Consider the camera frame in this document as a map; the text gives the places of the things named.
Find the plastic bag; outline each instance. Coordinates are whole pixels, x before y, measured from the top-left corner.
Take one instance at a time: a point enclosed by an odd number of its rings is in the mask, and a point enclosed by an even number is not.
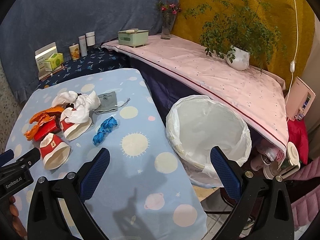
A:
[[[250,131],[241,116],[208,96],[194,95],[176,102],[167,115],[166,132],[177,154],[195,167],[186,171],[199,187],[223,187],[210,161],[213,147],[219,146],[240,166],[251,151]]]

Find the potted plant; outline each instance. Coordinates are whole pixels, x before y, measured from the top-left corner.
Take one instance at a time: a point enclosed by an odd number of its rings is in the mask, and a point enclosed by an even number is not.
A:
[[[228,64],[237,70],[244,70],[249,66],[250,56],[260,68],[264,62],[269,65],[274,51],[278,49],[281,32],[277,26],[268,28],[258,11],[268,11],[271,4],[254,0],[257,6],[251,9],[248,0],[241,0],[242,6],[237,6],[232,1],[213,1],[222,4],[224,9],[220,13],[216,12],[212,21],[204,23],[200,44],[206,47],[207,55],[216,53],[222,59],[226,57]],[[196,18],[207,9],[212,10],[208,3],[189,8],[185,12],[185,18]]]
[[[162,14],[161,39],[170,40],[171,23],[173,22],[173,19],[177,15],[177,13],[181,12],[181,9],[179,8],[178,4],[168,1],[164,3],[162,0],[159,0],[157,2],[156,7]]]

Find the white box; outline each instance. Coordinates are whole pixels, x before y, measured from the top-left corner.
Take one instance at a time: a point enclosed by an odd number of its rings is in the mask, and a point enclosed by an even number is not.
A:
[[[44,46],[43,48],[36,51],[35,59],[39,72],[45,71],[44,61],[47,60],[53,53],[58,53],[55,42]]]

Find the pink tablecloth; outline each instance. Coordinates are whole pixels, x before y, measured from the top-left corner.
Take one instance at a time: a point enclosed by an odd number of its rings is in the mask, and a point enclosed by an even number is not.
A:
[[[118,41],[107,42],[103,47],[139,59],[230,106],[285,152],[289,136],[281,78],[275,77],[276,81],[253,67],[237,71],[225,60],[206,56],[204,47],[176,36],[171,40],[162,40],[159,35],[149,36],[148,44],[138,48],[119,45]]]

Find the yellow curtain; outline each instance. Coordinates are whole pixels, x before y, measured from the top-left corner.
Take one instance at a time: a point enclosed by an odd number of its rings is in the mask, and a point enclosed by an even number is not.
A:
[[[211,3],[212,0],[180,0],[180,7],[183,10],[194,8],[199,4],[208,2],[212,5],[212,11],[207,10],[205,15],[200,15],[196,19],[184,18],[180,13],[173,26],[172,34],[199,43],[199,37],[202,33],[202,26],[205,21],[212,20],[214,13],[219,12],[217,3]],[[271,28],[275,25],[279,27],[282,33],[282,42],[287,46],[286,55],[281,50],[273,55],[272,62],[268,65],[268,71],[280,76],[286,81],[286,88],[289,88],[291,73],[289,70],[290,62],[294,58],[297,40],[296,15],[294,0],[262,0],[271,3],[272,8],[268,14],[260,12],[260,17],[265,20]],[[296,0],[299,27],[299,44],[296,57],[295,76],[300,76],[308,60],[314,34],[314,13],[306,0]],[[249,0],[249,5],[255,8],[256,3]]]

